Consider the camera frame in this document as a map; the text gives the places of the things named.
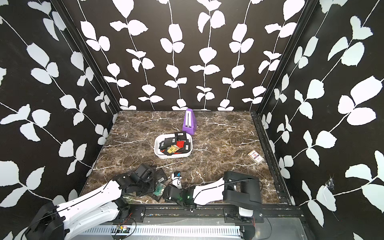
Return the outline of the green grape oolong tea bag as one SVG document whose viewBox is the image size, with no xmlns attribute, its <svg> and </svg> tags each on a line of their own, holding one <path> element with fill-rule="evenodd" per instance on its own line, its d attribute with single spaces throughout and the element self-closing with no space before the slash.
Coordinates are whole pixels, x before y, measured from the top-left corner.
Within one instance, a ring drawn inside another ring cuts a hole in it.
<svg viewBox="0 0 384 240">
<path fill-rule="evenodd" d="M 153 200 L 155 200 L 156 202 L 159 202 L 160 199 L 162 198 L 162 195 L 163 195 L 165 187 L 166 187 L 166 185 L 164 185 L 163 183 L 158 182 L 156 187 L 155 187 L 154 192 L 151 193 L 149 196 Z"/>
</svg>

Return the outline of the beige tea bag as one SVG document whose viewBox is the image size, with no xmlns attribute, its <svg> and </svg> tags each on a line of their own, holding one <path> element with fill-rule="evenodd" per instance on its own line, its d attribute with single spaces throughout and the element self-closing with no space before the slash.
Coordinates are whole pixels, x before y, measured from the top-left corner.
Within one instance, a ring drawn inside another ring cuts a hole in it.
<svg viewBox="0 0 384 240">
<path fill-rule="evenodd" d="M 167 148 L 167 153 L 172 155 L 176 153 L 180 148 L 177 145 L 171 145 L 170 147 Z"/>
</svg>

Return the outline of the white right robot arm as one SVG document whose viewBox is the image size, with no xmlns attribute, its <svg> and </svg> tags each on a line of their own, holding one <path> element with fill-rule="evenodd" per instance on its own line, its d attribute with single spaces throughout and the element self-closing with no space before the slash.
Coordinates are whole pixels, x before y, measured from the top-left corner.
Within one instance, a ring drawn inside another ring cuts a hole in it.
<svg viewBox="0 0 384 240">
<path fill-rule="evenodd" d="M 181 177 L 173 175 L 164 188 L 162 198 L 190 211 L 197 206 L 223 201 L 237 207 L 241 217 L 250 218 L 261 210 L 262 186 L 257 177 L 226 171 L 222 178 L 213 183 L 183 188 Z"/>
</svg>

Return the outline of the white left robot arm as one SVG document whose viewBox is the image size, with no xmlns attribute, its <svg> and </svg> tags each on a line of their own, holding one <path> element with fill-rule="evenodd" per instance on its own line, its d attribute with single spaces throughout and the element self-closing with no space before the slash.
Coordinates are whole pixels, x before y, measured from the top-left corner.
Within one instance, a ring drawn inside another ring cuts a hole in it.
<svg viewBox="0 0 384 240">
<path fill-rule="evenodd" d="M 141 164 L 136 170 L 119 174 L 105 185 L 74 200 L 43 205 L 24 232 L 28 240 L 70 240 L 97 225 L 125 220 L 132 215 L 125 196 L 154 192 L 155 165 Z"/>
</svg>

